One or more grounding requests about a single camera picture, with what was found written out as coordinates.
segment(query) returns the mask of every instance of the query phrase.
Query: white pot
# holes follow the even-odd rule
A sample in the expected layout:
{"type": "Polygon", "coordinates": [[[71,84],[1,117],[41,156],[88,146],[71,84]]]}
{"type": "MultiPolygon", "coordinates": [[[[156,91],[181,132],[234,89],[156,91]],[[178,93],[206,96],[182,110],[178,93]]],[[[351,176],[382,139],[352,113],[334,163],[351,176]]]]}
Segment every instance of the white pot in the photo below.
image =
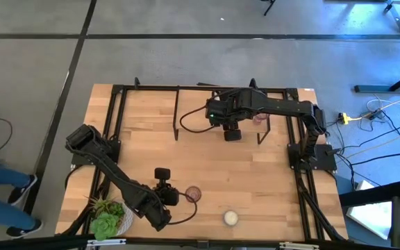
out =
{"type": "Polygon", "coordinates": [[[121,225],[118,227],[117,236],[124,234],[132,225],[133,212],[124,204],[123,201],[118,201],[121,203],[124,211],[123,220],[121,225]]]}

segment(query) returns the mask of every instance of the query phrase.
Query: potted plant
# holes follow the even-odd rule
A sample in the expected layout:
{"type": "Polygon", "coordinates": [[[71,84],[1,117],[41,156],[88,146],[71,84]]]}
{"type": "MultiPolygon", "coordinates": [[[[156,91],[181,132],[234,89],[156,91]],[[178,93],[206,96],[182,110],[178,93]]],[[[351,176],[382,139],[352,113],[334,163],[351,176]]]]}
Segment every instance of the potted plant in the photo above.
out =
{"type": "Polygon", "coordinates": [[[98,241],[121,235],[132,224],[132,211],[124,202],[113,199],[91,199],[95,217],[90,223],[90,230],[98,241]]]}

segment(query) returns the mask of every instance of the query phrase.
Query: black cable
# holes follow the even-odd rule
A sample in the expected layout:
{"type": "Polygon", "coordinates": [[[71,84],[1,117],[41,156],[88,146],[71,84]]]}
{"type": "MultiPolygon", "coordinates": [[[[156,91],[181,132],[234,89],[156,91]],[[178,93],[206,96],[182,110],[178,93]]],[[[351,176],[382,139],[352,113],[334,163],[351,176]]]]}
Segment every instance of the black cable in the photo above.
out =
{"type": "Polygon", "coordinates": [[[382,113],[390,120],[390,122],[392,123],[393,128],[395,129],[395,131],[400,135],[399,130],[396,128],[396,126],[394,125],[393,120],[387,115],[387,113],[385,113],[384,110],[382,110],[382,113]]]}
{"type": "Polygon", "coordinates": [[[186,197],[186,199],[189,199],[189,200],[194,204],[194,212],[193,212],[192,215],[189,216],[188,218],[182,219],[181,221],[178,221],[178,222],[170,222],[170,223],[168,223],[168,225],[182,224],[183,222],[187,222],[188,220],[194,218],[194,216],[197,214],[197,202],[196,202],[192,197],[190,197],[190,196],[187,195],[187,194],[184,194],[184,193],[182,193],[182,192],[179,192],[179,194],[180,194],[180,195],[183,195],[184,197],[186,197]]]}
{"type": "Polygon", "coordinates": [[[334,181],[336,182],[336,186],[338,185],[338,180],[336,179],[336,176],[332,173],[331,170],[325,170],[331,177],[333,177],[334,181]]]}
{"type": "Polygon", "coordinates": [[[342,149],[340,150],[340,154],[343,155],[345,153],[345,142],[344,142],[344,136],[342,135],[342,132],[340,132],[339,129],[339,124],[336,122],[336,127],[337,127],[337,131],[339,131],[339,135],[340,135],[340,141],[342,143],[342,149]]]}
{"type": "MultiPolygon", "coordinates": [[[[220,96],[222,96],[222,95],[224,95],[224,94],[229,94],[229,93],[232,93],[232,92],[237,92],[237,91],[240,91],[240,90],[243,90],[243,89],[247,89],[247,87],[233,88],[233,89],[231,89],[231,90],[227,90],[227,91],[220,92],[219,94],[213,95],[211,98],[206,99],[206,103],[207,103],[208,101],[210,101],[210,100],[216,98],[216,97],[220,97],[220,96]]],[[[206,108],[206,105],[204,105],[204,106],[202,106],[202,107],[200,107],[200,108],[194,109],[193,111],[190,111],[190,112],[187,112],[186,114],[184,114],[184,115],[180,118],[180,126],[181,126],[182,128],[184,128],[185,130],[191,132],[191,133],[204,133],[204,132],[206,132],[206,131],[209,131],[209,130],[213,129],[214,126],[211,126],[211,127],[209,127],[209,128],[205,128],[205,129],[202,129],[202,130],[200,130],[200,131],[193,131],[193,130],[191,130],[191,129],[186,128],[185,125],[183,125],[183,123],[182,123],[182,120],[183,120],[185,117],[187,117],[188,115],[191,115],[191,114],[193,114],[193,113],[195,113],[195,112],[199,112],[200,110],[202,110],[202,109],[204,109],[204,108],[206,108]]]]}
{"type": "Polygon", "coordinates": [[[353,165],[351,164],[351,162],[345,158],[343,155],[341,155],[340,153],[336,154],[337,156],[339,156],[339,158],[348,166],[348,168],[351,170],[351,191],[355,190],[354,187],[354,170],[353,170],[353,165]]]}
{"type": "Polygon", "coordinates": [[[359,121],[359,123],[358,123],[358,128],[360,129],[360,130],[363,130],[363,131],[366,131],[366,132],[373,132],[373,130],[374,130],[374,127],[373,127],[373,123],[374,122],[378,122],[378,123],[385,123],[385,122],[381,122],[381,121],[376,121],[376,120],[372,120],[372,121],[369,121],[369,127],[370,127],[370,129],[366,129],[366,128],[363,128],[362,127],[362,120],[363,119],[361,119],[360,121],[359,121]]]}
{"type": "Polygon", "coordinates": [[[7,140],[2,144],[2,146],[0,146],[0,150],[3,149],[7,143],[10,141],[10,139],[12,138],[12,134],[13,134],[13,126],[12,123],[9,122],[8,120],[4,119],[4,118],[0,118],[0,121],[4,121],[6,122],[9,126],[10,126],[10,135],[8,136],[7,140]]]}
{"type": "Polygon", "coordinates": [[[379,156],[379,157],[375,157],[375,158],[372,158],[372,159],[369,159],[369,160],[364,160],[364,161],[362,161],[362,162],[356,162],[356,163],[353,163],[353,164],[351,164],[351,165],[352,165],[352,166],[354,166],[354,165],[360,165],[360,164],[364,164],[364,163],[371,162],[371,161],[373,161],[373,160],[378,160],[378,159],[388,158],[388,157],[393,157],[393,156],[400,156],[400,153],[394,153],[394,154],[390,154],[390,155],[386,155],[386,156],[379,156]]]}
{"type": "Polygon", "coordinates": [[[394,132],[394,131],[397,130],[397,129],[400,129],[400,127],[399,127],[399,128],[396,128],[396,129],[393,129],[393,130],[391,130],[391,131],[385,132],[385,133],[383,133],[383,134],[381,134],[381,135],[378,135],[378,136],[376,136],[375,138],[372,138],[372,139],[370,139],[370,140],[366,140],[366,141],[362,142],[361,144],[359,144],[359,145],[357,145],[357,146],[346,146],[345,149],[346,149],[346,148],[349,148],[349,147],[361,147],[361,146],[364,145],[365,143],[371,142],[372,140],[375,140],[375,139],[377,139],[377,138],[379,138],[379,137],[381,137],[381,136],[384,136],[384,135],[387,135],[388,133],[394,132]]]}
{"type": "Polygon", "coordinates": [[[69,178],[70,176],[76,171],[78,170],[80,167],[82,167],[82,165],[75,165],[75,168],[73,168],[66,176],[66,179],[64,181],[64,190],[67,189],[67,183],[69,182],[69,178]]]}
{"type": "Polygon", "coordinates": [[[202,110],[202,109],[204,109],[204,108],[206,108],[206,106],[203,106],[203,107],[201,107],[201,108],[194,109],[193,111],[190,111],[190,112],[187,112],[186,114],[184,114],[184,115],[180,118],[180,126],[181,126],[182,128],[184,128],[185,130],[191,132],[191,133],[204,133],[204,132],[206,132],[206,131],[209,131],[209,130],[213,129],[214,126],[211,126],[211,127],[209,127],[209,128],[205,128],[205,129],[200,130],[200,131],[193,131],[193,130],[191,130],[191,129],[186,128],[185,125],[183,125],[183,122],[182,122],[182,121],[183,121],[183,119],[184,119],[185,117],[187,117],[188,115],[191,115],[191,114],[193,114],[193,113],[195,113],[195,112],[199,112],[200,110],[202,110]]]}
{"type": "Polygon", "coordinates": [[[336,124],[339,121],[339,119],[337,119],[335,122],[329,122],[326,127],[331,127],[332,125],[336,124]]]}

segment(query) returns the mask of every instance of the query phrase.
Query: yellow connector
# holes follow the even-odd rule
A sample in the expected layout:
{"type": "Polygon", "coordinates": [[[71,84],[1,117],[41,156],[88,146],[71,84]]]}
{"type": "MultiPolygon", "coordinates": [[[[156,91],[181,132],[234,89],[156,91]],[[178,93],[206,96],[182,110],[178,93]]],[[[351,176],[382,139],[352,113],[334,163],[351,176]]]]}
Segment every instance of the yellow connector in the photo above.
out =
{"type": "Polygon", "coordinates": [[[344,124],[347,125],[350,117],[347,116],[346,113],[339,113],[339,120],[344,124]]]}
{"type": "Polygon", "coordinates": [[[362,119],[362,117],[351,118],[344,112],[339,113],[339,121],[342,122],[344,125],[347,125],[348,122],[350,122],[350,121],[358,121],[360,119],[362,119]]]}

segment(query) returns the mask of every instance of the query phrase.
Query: green plant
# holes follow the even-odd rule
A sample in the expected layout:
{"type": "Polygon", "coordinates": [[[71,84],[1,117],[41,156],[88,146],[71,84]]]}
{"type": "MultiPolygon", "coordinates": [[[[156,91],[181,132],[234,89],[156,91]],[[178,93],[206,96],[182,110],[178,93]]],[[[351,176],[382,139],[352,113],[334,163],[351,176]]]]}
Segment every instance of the green plant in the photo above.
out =
{"type": "Polygon", "coordinates": [[[92,221],[90,230],[95,234],[95,239],[105,240],[117,234],[118,221],[118,216],[103,212],[92,221]]]}
{"type": "Polygon", "coordinates": [[[95,234],[97,240],[105,240],[117,234],[118,226],[121,225],[124,210],[121,203],[112,199],[90,199],[95,219],[90,224],[90,230],[95,234]]]}

